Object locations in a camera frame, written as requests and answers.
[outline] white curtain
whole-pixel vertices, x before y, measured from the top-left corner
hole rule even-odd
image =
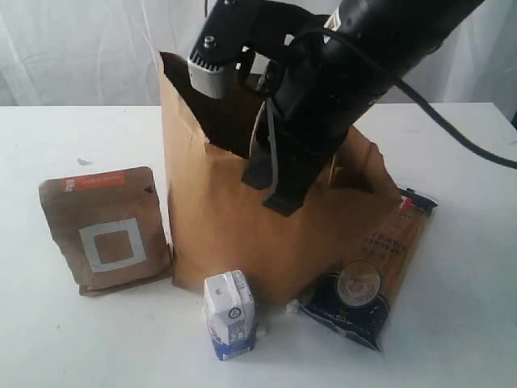
[[[330,13],[339,0],[291,2]],[[186,56],[203,19],[204,0],[0,0],[0,105],[159,104],[158,50]],[[517,2],[485,0],[406,80],[430,101],[493,101],[511,117],[516,36]]]

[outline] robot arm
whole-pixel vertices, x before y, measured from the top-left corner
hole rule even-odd
[[[321,16],[281,2],[218,0],[189,56],[191,84],[221,98],[238,67],[242,87],[266,100],[242,181],[271,187],[263,204],[288,216],[303,205],[350,125],[393,86],[352,46],[402,77],[482,2],[342,0]],[[294,37],[289,45],[286,36]],[[256,53],[270,62],[259,84],[249,86]]]

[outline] orange label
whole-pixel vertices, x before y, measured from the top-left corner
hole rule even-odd
[[[94,190],[96,188],[109,188],[121,186],[126,182],[123,171],[106,172],[104,174],[73,176],[61,180],[61,187],[64,192],[75,192],[81,190]]]

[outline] white table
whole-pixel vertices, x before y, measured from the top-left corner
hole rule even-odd
[[[517,159],[517,132],[492,104],[437,107]],[[358,127],[397,182],[440,203],[383,353],[278,313],[252,353],[220,362],[201,298],[169,280],[79,297],[40,208],[44,179],[140,165],[165,204],[160,108],[0,108],[0,386],[516,386],[517,171],[470,154],[414,105],[377,105]]]

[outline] small milk carton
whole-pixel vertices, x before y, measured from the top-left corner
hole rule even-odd
[[[241,271],[204,280],[204,313],[219,360],[253,350],[254,300]]]

